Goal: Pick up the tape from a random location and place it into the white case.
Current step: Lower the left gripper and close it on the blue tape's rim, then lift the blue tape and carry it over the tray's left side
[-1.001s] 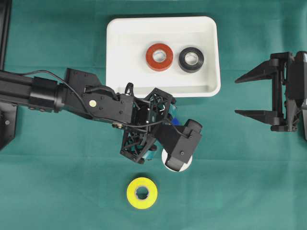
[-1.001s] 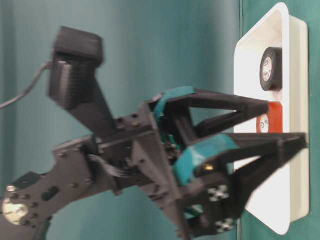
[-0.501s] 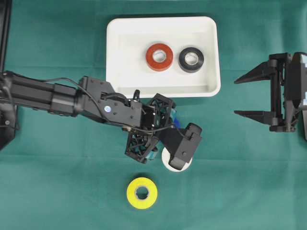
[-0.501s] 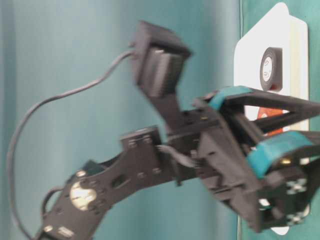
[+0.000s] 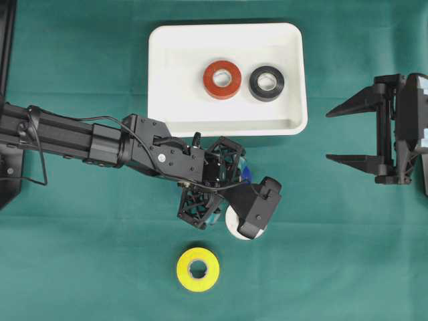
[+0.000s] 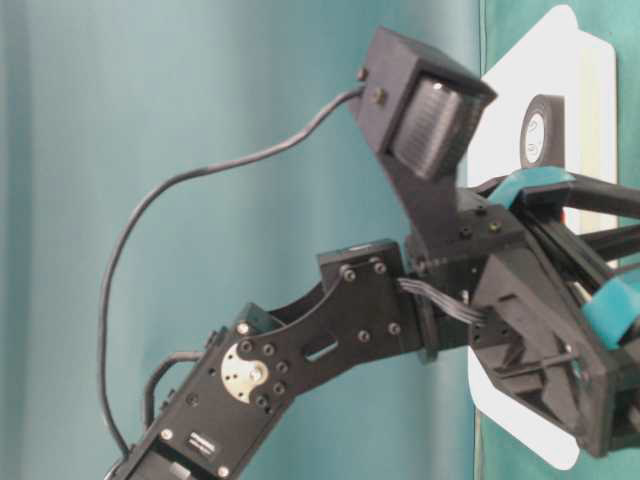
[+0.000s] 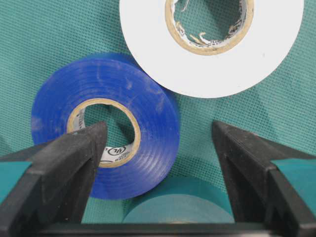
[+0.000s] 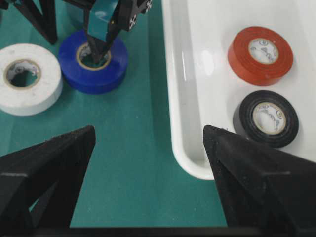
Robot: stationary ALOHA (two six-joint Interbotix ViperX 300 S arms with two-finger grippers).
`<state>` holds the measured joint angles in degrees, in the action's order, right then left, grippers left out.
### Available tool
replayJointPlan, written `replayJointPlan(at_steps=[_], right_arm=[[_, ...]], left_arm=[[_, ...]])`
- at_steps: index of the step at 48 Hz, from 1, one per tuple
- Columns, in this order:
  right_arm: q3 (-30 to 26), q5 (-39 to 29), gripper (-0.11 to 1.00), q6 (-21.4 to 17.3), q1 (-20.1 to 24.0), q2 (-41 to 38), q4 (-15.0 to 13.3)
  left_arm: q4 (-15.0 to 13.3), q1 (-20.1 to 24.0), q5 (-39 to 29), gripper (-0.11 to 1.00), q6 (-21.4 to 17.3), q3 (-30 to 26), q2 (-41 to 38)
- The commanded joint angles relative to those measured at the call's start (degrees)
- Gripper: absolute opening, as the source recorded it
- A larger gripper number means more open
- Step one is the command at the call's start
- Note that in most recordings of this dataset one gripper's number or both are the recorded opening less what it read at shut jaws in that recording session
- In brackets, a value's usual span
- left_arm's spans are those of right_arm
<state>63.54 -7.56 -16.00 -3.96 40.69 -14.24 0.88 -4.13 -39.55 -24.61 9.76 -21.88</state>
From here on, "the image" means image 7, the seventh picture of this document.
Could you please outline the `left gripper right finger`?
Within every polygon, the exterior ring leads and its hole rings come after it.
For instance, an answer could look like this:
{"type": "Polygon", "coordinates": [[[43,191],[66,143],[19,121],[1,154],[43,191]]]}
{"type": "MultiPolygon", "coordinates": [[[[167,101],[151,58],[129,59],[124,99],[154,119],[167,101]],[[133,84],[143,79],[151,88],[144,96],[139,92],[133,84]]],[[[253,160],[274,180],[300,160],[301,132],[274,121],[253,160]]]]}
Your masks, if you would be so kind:
{"type": "Polygon", "coordinates": [[[313,155],[215,120],[212,140],[235,222],[221,237],[313,237],[316,215],[301,191],[316,186],[313,155]]]}

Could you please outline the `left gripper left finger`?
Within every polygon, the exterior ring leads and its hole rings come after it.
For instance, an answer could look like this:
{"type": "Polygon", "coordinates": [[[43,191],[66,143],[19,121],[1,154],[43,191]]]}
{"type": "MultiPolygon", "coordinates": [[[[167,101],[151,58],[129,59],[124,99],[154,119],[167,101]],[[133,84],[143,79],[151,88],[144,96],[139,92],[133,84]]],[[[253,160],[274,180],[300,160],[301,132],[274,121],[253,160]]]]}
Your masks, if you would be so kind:
{"type": "Polygon", "coordinates": [[[87,128],[0,158],[2,185],[8,170],[27,168],[0,205],[0,234],[29,232],[64,222],[79,223],[107,142],[107,125],[87,128]]]}

